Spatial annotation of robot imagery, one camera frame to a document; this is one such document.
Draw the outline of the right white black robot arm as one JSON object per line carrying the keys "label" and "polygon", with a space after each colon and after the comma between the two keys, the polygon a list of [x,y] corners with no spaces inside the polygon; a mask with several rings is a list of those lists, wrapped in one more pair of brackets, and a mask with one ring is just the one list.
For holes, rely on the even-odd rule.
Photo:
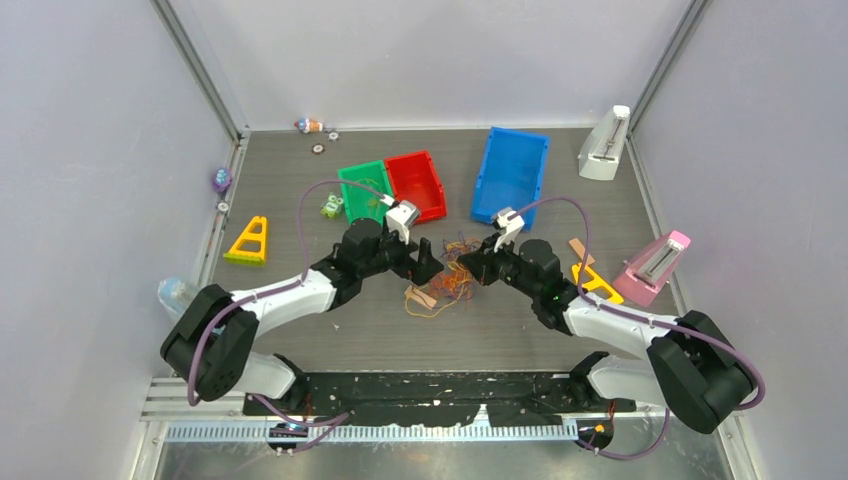
{"label": "right white black robot arm", "polygon": [[458,259],[480,285],[501,281],[530,299],[546,328],[631,354],[624,360],[600,352],[579,364],[570,392],[580,408],[596,410],[608,399],[655,404],[708,434],[734,411],[762,399],[761,376],[706,314],[650,315],[617,306],[581,292],[548,242],[495,243],[489,237]]}

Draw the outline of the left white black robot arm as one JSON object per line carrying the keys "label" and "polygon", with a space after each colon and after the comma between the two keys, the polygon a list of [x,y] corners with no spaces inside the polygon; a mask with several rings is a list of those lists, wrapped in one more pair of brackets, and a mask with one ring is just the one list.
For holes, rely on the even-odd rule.
{"label": "left white black robot arm", "polygon": [[160,356],[192,383],[194,398],[211,402],[243,392],[293,414],[305,405],[306,375],[281,354],[254,351],[257,338],[302,317],[340,308],[372,276],[393,272],[422,286],[443,269],[428,239],[406,241],[386,225],[360,219],[304,276],[252,291],[228,292],[210,284],[193,293],[177,307],[176,324]]}

